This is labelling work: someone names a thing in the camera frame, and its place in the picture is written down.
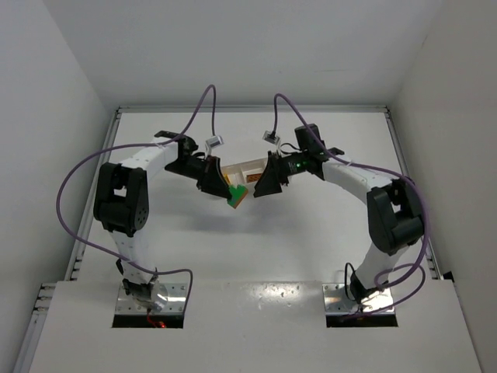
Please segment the green lego brick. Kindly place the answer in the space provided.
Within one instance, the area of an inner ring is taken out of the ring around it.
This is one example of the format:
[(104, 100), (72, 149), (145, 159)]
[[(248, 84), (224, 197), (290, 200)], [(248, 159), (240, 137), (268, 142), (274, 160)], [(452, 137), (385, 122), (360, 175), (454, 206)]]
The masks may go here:
[(231, 206), (238, 206), (242, 200), (248, 194), (248, 189), (244, 185), (230, 185), (229, 192), (231, 194), (231, 198), (228, 200), (228, 203)]

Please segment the brown lego plate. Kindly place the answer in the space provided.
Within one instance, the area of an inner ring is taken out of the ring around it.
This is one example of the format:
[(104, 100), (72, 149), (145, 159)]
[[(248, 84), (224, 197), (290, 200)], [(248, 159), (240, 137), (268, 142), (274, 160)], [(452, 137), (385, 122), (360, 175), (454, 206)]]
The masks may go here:
[(247, 183), (257, 182), (260, 179), (261, 175), (262, 175), (261, 173), (249, 174), (246, 176), (246, 182)]
[(247, 190), (236, 190), (231, 195), (231, 198), (228, 200), (228, 205), (236, 209), (240, 205), (240, 203), (245, 199), (247, 194), (248, 194)]

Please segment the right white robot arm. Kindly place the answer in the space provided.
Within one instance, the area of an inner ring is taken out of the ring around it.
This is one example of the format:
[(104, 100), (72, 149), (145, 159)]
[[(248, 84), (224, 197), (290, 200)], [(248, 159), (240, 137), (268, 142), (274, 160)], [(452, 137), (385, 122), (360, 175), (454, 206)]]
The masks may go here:
[(254, 196), (280, 193), (292, 176), (310, 173), (363, 202), (371, 245), (346, 286), (349, 298), (360, 302), (388, 283), (389, 273), (401, 256), (424, 234), (420, 200), (404, 180), (348, 166), (336, 159), (344, 154), (337, 148), (325, 152), (317, 125), (300, 126), (294, 132), (299, 150), (289, 155), (268, 153)]

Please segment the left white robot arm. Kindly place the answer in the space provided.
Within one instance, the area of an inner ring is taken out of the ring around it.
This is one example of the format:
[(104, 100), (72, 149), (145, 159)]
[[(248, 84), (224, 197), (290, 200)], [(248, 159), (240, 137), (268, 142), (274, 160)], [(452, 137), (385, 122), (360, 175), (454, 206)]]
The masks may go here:
[(197, 149), (196, 142), (184, 134), (159, 131), (151, 147), (121, 162), (106, 162), (99, 169), (94, 218), (115, 242), (116, 266), (126, 294), (149, 310), (158, 308), (161, 295), (144, 230), (150, 214), (148, 184), (160, 172), (169, 171), (195, 180), (204, 193), (231, 199), (221, 160), (198, 155)]

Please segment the white three-compartment tray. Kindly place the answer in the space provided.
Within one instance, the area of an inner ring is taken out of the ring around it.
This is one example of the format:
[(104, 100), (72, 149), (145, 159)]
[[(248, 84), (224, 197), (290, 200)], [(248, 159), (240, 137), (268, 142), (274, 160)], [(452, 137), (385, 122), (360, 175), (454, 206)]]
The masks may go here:
[(266, 167), (267, 159), (254, 159), (247, 162), (239, 162), (221, 167), (221, 174), (228, 175), (230, 185), (249, 185), (246, 182), (246, 176), (249, 174), (263, 173)]

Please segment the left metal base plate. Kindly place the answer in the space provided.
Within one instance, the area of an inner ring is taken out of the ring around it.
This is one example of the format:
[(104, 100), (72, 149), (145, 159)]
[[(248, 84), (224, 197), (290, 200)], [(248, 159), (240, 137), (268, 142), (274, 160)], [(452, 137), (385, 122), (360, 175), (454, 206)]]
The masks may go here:
[(127, 294), (121, 285), (115, 304), (116, 315), (182, 315), (187, 295), (186, 284), (155, 284), (151, 291), (139, 295)]

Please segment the metal base plate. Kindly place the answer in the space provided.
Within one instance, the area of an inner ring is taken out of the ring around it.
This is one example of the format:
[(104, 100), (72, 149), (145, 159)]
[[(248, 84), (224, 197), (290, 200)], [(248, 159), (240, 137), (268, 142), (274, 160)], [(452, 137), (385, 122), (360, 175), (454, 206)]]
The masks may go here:
[(151, 291), (139, 295), (127, 294), (121, 285), (115, 304), (116, 315), (182, 315), (187, 295), (186, 284), (155, 284)]
[(324, 283), (322, 292), (325, 304), (325, 314), (329, 316), (345, 316), (359, 313), (366, 315), (395, 315), (392, 305), (394, 299), (390, 290), (375, 291), (359, 304), (346, 296), (344, 283)]

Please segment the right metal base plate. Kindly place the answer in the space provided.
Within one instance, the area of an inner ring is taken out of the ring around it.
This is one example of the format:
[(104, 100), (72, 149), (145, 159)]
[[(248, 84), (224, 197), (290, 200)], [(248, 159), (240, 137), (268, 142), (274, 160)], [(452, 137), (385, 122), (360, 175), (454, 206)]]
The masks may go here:
[(324, 283), (322, 292), (325, 304), (325, 314), (329, 316), (345, 316), (359, 313), (366, 315), (395, 315), (392, 305), (394, 299), (390, 290), (375, 291), (359, 304), (346, 296), (344, 283)]

